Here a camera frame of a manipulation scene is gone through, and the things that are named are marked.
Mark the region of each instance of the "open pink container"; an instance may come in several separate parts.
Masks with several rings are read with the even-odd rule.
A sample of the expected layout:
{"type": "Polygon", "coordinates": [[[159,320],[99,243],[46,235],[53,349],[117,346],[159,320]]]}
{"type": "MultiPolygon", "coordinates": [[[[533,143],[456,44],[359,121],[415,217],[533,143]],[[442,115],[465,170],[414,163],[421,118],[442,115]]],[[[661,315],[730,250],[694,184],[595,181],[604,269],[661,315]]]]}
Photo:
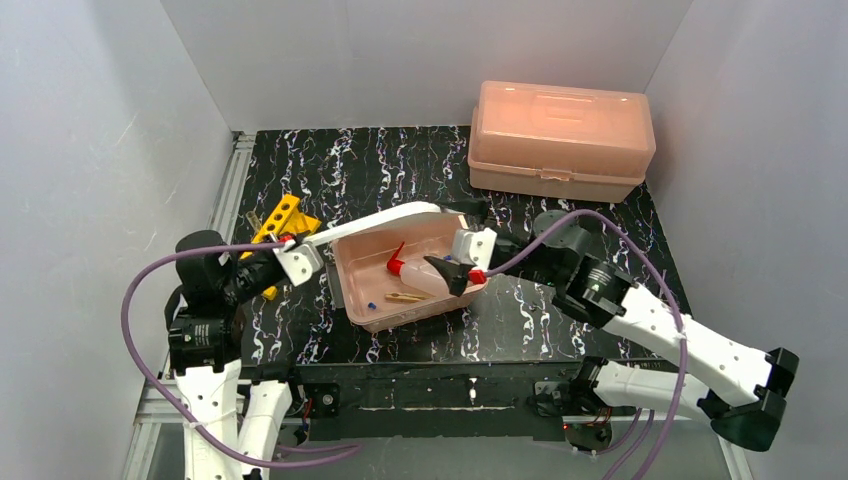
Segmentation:
{"type": "Polygon", "coordinates": [[[655,151],[643,94],[484,82],[468,164],[477,188],[617,203],[655,151]]]}
{"type": "Polygon", "coordinates": [[[371,333],[397,327],[441,313],[467,307],[487,283],[469,284],[465,294],[436,296],[416,303],[393,303],[387,293],[426,295],[406,286],[386,268],[401,242],[406,242],[400,260],[424,255],[450,254],[457,229],[467,228],[461,215],[438,214],[426,221],[399,228],[378,230],[340,238],[332,243],[345,310],[352,323],[371,333]],[[372,310],[368,304],[377,306],[372,310]]]}

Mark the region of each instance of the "white wall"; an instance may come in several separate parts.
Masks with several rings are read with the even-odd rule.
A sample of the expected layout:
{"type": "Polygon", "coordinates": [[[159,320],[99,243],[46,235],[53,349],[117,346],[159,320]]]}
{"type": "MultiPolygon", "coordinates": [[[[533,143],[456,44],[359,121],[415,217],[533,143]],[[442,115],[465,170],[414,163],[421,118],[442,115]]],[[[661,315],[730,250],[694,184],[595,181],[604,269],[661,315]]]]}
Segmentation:
{"type": "Polygon", "coordinates": [[[754,473],[844,478],[848,5],[696,0],[647,93],[649,185],[696,318],[801,357],[754,473]]]}
{"type": "MultiPolygon", "coordinates": [[[[231,137],[158,0],[0,6],[3,478],[114,480],[142,386],[127,283],[206,225],[231,137]]],[[[133,309],[167,348],[173,269],[133,309]]]]}
{"type": "Polygon", "coordinates": [[[642,92],[691,0],[162,0],[233,130],[468,124],[484,80],[642,92]]]}

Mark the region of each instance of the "red cap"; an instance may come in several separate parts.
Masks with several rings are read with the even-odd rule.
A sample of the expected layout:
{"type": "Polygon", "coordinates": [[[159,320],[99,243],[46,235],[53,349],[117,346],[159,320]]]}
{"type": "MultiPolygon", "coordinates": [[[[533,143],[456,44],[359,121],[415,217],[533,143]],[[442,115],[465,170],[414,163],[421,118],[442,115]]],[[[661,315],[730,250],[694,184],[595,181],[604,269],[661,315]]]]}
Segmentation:
{"type": "Polygon", "coordinates": [[[468,279],[471,280],[471,283],[474,285],[480,285],[482,283],[486,283],[486,274],[483,273],[483,270],[474,269],[468,272],[468,279]]]}
{"type": "Polygon", "coordinates": [[[406,242],[402,242],[400,244],[398,249],[395,250],[395,253],[392,254],[392,258],[390,258],[389,261],[386,263],[386,268],[388,268],[389,271],[394,273],[395,275],[400,275],[400,269],[401,269],[401,267],[403,267],[403,261],[398,260],[397,256],[400,253],[400,249],[403,248],[404,243],[406,243],[406,242]]]}

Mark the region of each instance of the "plastic bottle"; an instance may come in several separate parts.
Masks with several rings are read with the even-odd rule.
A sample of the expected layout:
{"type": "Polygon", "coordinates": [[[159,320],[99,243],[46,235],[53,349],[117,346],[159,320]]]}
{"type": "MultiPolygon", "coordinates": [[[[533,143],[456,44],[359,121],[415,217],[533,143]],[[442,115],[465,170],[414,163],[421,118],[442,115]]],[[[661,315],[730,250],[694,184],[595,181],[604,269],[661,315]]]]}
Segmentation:
{"type": "Polygon", "coordinates": [[[400,244],[392,258],[386,263],[386,268],[398,275],[400,281],[405,285],[437,297],[448,295],[448,285],[445,279],[439,275],[439,272],[432,265],[427,263],[427,260],[424,260],[423,256],[406,262],[397,259],[403,245],[403,243],[400,244]]]}

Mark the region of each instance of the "marble tabletop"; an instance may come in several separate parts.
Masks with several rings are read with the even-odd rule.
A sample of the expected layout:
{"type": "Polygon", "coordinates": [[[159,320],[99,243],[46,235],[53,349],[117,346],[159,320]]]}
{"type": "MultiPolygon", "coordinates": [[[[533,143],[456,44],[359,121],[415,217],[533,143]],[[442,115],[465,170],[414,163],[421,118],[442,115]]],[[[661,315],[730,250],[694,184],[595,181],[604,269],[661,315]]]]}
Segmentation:
{"type": "MultiPolygon", "coordinates": [[[[234,243],[250,241],[245,215],[264,220],[284,193],[325,226],[413,200],[487,198],[502,228],[528,236],[545,210],[589,208],[621,226],[665,276],[681,309],[689,305],[647,187],[620,204],[558,200],[477,190],[468,181],[468,127],[264,131],[256,136],[234,243]]],[[[606,257],[656,292],[656,283],[627,246],[603,232],[606,257]]],[[[643,347],[574,322],[551,305],[549,287],[499,276],[470,307],[370,334],[334,309],[326,273],[274,301],[246,306],[246,363],[497,362],[649,356],[643,347]]]]}

